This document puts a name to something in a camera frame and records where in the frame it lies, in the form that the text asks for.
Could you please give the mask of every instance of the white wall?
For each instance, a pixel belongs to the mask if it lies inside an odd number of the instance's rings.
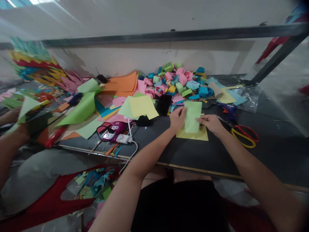
[[[0,11],[0,42],[10,35],[41,40],[282,24],[295,5],[291,0],[62,0]],[[269,41],[172,42],[170,52],[168,42],[51,52],[65,67],[91,74],[95,67],[110,76],[133,69],[147,74],[169,61],[188,70],[202,66],[208,74],[230,74],[248,72]]]

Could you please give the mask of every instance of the white cable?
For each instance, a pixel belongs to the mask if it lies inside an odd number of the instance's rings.
[[[135,145],[136,145],[136,150],[135,150],[135,152],[130,156],[130,158],[128,159],[128,161],[126,162],[126,164],[123,166],[123,168],[120,170],[119,174],[122,173],[122,171],[125,169],[125,167],[126,167],[126,165],[128,164],[128,162],[131,160],[131,158],[135,155],[135,153],[136,153],[137,150],[138,150],[138,144],[137,144],[134,140],[132,140],[132,142],[135,143]]]
[[[130,133],[130,137],[132,138],[132,134],[131,134],[131,127],[130,127],[130,118],[128,118],[128,125],[129,125],[129,133]]]

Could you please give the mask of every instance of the cardboard tube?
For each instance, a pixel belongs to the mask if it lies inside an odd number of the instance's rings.
[[[213,90],[213,96],[216,99],[219,99],[221,97],[223,97],[223,92],[221,91],[221,89],[216,85],[215,82],[211,82],[208,85],[209,88],[211,88]]]

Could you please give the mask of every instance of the red scissors handle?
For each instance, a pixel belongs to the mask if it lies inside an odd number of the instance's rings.
[[[247,136],[249,139],[252,139],[252,140],[255,141],[255,142],[259,142],[259,141],[260,141],[260,137],[259,137],[259,136],[257,135],[257,133],[255,133],[255,131],[252,130],[250,127],[246,127],[246,126],[244,126],[244,125],[235,125],[234,127],[236,127],[237,129],[239,129],[239,130],[240,130],[245,136]],[[249,131],[251,131],[251,133],[254,134],[255,139],[252,138],[252,136],[248,135],[248,133],[245,132],[245,131],[242,129],[242,127],[248,129]]]

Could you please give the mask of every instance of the yellow scissors handle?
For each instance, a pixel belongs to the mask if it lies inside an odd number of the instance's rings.
[[[237,132],[236,130],[234,130],[234,128],[232,128],[231,133],[232,133],[232,135],[233,135],[244,147],[246,147],[246,148],[255,148],[256,144],[255,144],[255,142],[254,142],[252,139],[249,139],[247,136],[244,136],[243,134]],[[234,133],[236,133],[236,134],[238,134],[239,136],[241,136],[241,137],[245,138],[246,140],[250,141],[250,142],[252,143],[252,146],[243,144],[243,143],[236,137],[236,135],[235,135]]]

